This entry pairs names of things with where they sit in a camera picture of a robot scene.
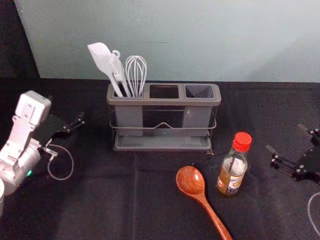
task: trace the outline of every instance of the black table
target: black table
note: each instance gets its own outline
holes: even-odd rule
[[[18,98],[27,90],[53,95],[51,112],[66,121],[82,110],[86,125],[67,140],[75,161],[63,182],[47,174],[43,159],[26,182],[5,198],[1,239],[220,239],[207,213],[176,187],[177,171],[194,164],[206,179],[209,203],[237,240],[316,239],[307,203],[320,190],[270,167],[266,144],[296,161],[312,144],[296,125],[319,127],[320,85],[312,83],[217,83],[222,104],[213,134],[215,156],[203,152],[114,152],[106,103],[108,81],[0,80],[0,145],[8,139]],[[233,136],[253,137],[248,171],[239,193],[216,190],[222,159]],[[316,224],[320,200],[312,204]]]

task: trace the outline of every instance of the whisk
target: whisk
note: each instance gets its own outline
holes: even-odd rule
[[[133,97],[141,97],[146,77],[147,63],[142,56],[129,56],[125,61],[125,75]]]

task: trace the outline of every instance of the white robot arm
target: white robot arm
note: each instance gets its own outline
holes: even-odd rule
[[[12,117],[13,127],[5,145],[0,151],[0,216],[3,210],[3,198],[12,194],[23,182],[28,172],[41,159],[40,151],[52,155],[58,154],[46,147],[48,140],[56,133],[69,134],[84,124],[81,114],[72,124],[65,124],[49,114],[51,101],[30,90],[23,93]],[[48,120],[42,134],[36,131],[40,124]]]

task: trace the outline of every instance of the wooden spoon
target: wooden spoon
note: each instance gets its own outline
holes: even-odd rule
[[[185,166],[176,174],[176,185],[184,194],[197,200],[207,211],[223,240],[232,240],[224,224],[209,205],[205,195],[205,179],[193,166]]]

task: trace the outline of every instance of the white wall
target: white wall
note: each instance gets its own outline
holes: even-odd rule
[[[106,79],[87,44],[147,80],[320,82],[319,0],[15,0],[42,78]]]

